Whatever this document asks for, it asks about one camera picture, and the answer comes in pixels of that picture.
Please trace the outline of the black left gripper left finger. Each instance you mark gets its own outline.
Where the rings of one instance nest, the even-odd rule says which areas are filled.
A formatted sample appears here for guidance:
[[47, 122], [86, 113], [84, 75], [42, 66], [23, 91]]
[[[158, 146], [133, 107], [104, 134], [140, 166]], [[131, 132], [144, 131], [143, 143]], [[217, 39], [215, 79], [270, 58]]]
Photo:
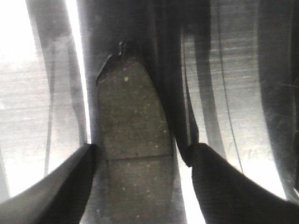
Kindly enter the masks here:
[[78, 224], [93, 184], [96, 146], [84, 145], [37, 184], [0, 205], [2, 224]]

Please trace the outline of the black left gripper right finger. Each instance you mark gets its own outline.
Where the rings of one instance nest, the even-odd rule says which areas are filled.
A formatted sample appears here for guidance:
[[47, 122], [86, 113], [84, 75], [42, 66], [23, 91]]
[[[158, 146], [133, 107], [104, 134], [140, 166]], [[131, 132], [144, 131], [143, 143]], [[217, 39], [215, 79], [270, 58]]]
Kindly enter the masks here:
[[185, 162], [208, 224], [297, 224], [299, 207], [260, 187], [205, 143], [191, 144]]

